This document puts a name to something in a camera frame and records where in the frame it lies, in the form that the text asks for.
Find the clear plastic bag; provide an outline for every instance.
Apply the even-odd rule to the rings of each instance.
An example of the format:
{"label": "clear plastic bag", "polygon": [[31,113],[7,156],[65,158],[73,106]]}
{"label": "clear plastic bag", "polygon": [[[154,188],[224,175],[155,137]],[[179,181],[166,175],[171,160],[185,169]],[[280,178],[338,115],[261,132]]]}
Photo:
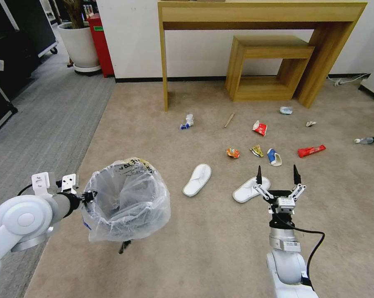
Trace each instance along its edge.
{"label": "clear plastic bag", "polygon": [[170,219],[169,191],[161,175],[139,158],[94,172],[84,191],[94,194],[94,201],[82,207],[91,242],[145,238]]}

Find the electrical cable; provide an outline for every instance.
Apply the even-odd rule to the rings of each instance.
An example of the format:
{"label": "electrical cable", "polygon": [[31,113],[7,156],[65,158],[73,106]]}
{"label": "electrical cable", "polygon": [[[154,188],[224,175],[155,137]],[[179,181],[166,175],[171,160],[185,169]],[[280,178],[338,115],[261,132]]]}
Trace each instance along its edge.
{"label": "electrical cable", "polygon": [[307,276],[308,276],[308,279],[310,279],[310,264],[311,264],[311,260],[312,260],[312,257],[314,256],[314,253],[316,252],[316,250],[318,249],[318,247],[322,244],[323,240],[325,239],[325,233],[324,232],[321,232],[321,231],[310,231],[310,230],[304,230],[304,229],[301,229],[301,228],[296,228],[294,226],[292,226],[291,224],[287,223],[287,222],[284,222],[278,215],[278,213],[273,210],[276,217],[285,225],[293,228],[294,230],[297,230],[297,231],[300,231],[300,232],[304,232],[304,233],[309,233],[309,234],[319,234],[319,235],[322,235],[321,236],[321,239],[318,241],[318,243],[316,244],[316,246],[314,247],[314,249],[312,250],[309,258],[308,258],[308,262],[307,262]]}
{"label": "electrical cable", "polygon": [[328,78],[328,80],[331,80],[332,82],[334,82],[334,86],[337,87],[337,86],[340,86],[340,85],[343,85],[343,84],[346,84],[346,83],[351,83],[351,82],[355,82],[356,80],[364,77],[364,76],[367,76],[367,75],[370,75],[370,73],[366,73],[366,74],[361,74],[357,77],[354,77],[352,80],[350,81],[342,81],[342,79],[337,79],[337,80],[333,80],[329,77],[329,75],[327,75],[326,77]]}
{"label": "electrical cable", "polygon": [[[57,185],[58,188],[60,188],[60,187],[61,187],[61,180],[56,181],[55,184]],[[23,189],[18,193],[17,196],[22,195],[22,193],[23,193],[24,191],[26,191],[28,188],[30,188],[31,186],[32,186],[32,184],[30,184],[30,185],[24,187],[24,188],[23,188]]]}
{"label": "electrical cable", "polygon": [[28,188],[30,188],[32,186],[32,184],[30,184],[30,185],[28,185],[28,186],[26,186],[26,187],[24,187],[22,190],[20,190],[20,192],[18,193],[18,195],[17,196],[20,196],[20,195],[22,195],[22,193],[24,192],[24,191],[26,191]]}

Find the table leg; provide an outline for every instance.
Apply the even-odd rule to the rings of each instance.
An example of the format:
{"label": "table leg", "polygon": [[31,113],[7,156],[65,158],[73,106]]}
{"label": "table leg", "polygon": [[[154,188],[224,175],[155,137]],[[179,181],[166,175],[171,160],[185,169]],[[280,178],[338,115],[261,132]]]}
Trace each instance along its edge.
{"label": "table leg", "polygon": [[295,92],[306,108],[314,102],[357,20],[325,23],[314,30],[309,45],[315,46],[315,49]]}
{"label": "table leg", "polygon": [[161,58],[162,58],[162,77],[163,77],[163,100],[165,112],[168,110],[168,97],[167,97],[167,69],[166,69],[166,42],[165,30],[163,29],[162,10],[159,9],[159,37],[161,41]]}

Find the trash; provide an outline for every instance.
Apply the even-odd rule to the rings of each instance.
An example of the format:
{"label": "trash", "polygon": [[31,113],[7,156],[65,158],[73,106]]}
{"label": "trash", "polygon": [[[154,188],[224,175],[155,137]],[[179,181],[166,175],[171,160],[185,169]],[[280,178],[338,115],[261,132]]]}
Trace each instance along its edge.
{"label": "trash", "polygon": [[94,172],[84,192],[94,196],[82,205],[92,242],[145,238],[170,219],[169,191],[159,172],[143,159],[115,161]]}
{"label": "trash", "polygon": [[311,154],[323,151],[325,149],[326,149],[326,147],[324,145],[321,145],[321,146],[316,147],[316,148],[315,147],[300,148],[299,150],[297,150],[297,153],[298,153],[300,158],[303,158],[307,155],[311,155]]}
{"label": "trash", "polygon": [[229,157],[232,157],[232,158],[236,159],[236,158],[239,158],[240,153],[236,149],[228,148],[227,149],[227,154],[228,154]]}
{"label": "trash", "polygon": [[186,123],[180,125],[180,130],[189,129],[194,125],[194,115],[188,114],[186,117]]}
{"label": "trash", "polygon": [[363,139],[355,139],[354,143],[356,144],[373,144],[374,143],[374,137],[368,137],[368,138],[363,138]]}
{"label": "trash", "polygon": [[306,126],[307,126],[307,127],[311,127],[311,126],[313,126],[314,124],[316,124],[315,121],[309,121],[309,122],[306,123]]}
{"label": "trash", "polygon": [[253,148],[250,148],[250,151],[252,151],[252,153],[256,155],[257,157],[264,156],[263,151],[261,151],[260,145],[256,145]]}
{"label": "trash", "polygon": [[267,155],[268,155],[268,159],[270,160],[270,165],[272,166],[282,165],[281,156],[273,148],[270,148],[267,151]]}
{"label": "trash", "polygon": [[224,128],[227,128],[227,126],[229,125],[229,123],[231,122],[232,118],[234,117],[235,115],[235,112],[232,112],[232,114],[229,116],[228,120],[227,120],[227,123],[224,125]]}
{"label": "trash", "polygon": [[267,132],[267,125],[264,123],[260,123],[259,120],[256,121],[256,123],[253,125],[253,129],[255,132],[261,134],[262,136],[265,136]]}
{"label": "trash", "polygon": [[290,115],[293,113],[292,107],[280,107],[279,112],[282,115]]}

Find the black cable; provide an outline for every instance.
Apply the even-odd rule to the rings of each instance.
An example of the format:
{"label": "black cable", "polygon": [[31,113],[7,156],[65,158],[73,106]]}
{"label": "black cable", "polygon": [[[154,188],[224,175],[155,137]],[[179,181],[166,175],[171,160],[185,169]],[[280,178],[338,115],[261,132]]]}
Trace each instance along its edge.
{"label": "black cable", "polygon": [[325,239],[325,233],[324,232],[321,232],[321,231],[309,231],[309,230],[304,230],[304,229],[300,229],[300,228],[296,228],[294,226],[292,226],[291,224],[287,223],[287,222],[284,222],[278,215],[278,213],[273,209],[273,212],[275,213],[276,217],[285,225],[293,228],[294,230],[297,230],[297,231],[300,231],[300,232],[304,232],[304,233],[310,233],[310,234],[320,234],[322,235],[321,236],[321,239],[318,241],[318,243],[316,244],[316,246],[314,247],[314,249],[312,250],[309,258],[308,258],[308,262],[307,262],[307,277],[308,279],[310,279],[310,264],[311,264],[311,260],[312,260],[312,257],[314,256],[314,253],[316,252],[316,250],[318,249],[318,247],[322,244],[323,240]]}
{"label": "black cable", "polygon": [[18,193],[17,196],[22,195],[22,193],[23,193],[24,191],[26,191],[28,188],[30,188],[31,186],[32,186],[32,184],[30,184],[30,185],[24,187],[24,188],[23,188],[23,189]]}
{"label": "black cable", "polygon": [[[58,180],[58,181],[55,182],[55,184],[57,185],[58,188],[61,187],[61,183],[62,183],[61,180]],[[28,188],[30,188],[31,186],[32,186],[32,184],[30,184],[30,185],[24,187],[24,188],[23,188],[23,189],[18,193],[17,196],[22,195],[22,193],[23,193],[24,191],[26,191]]]}

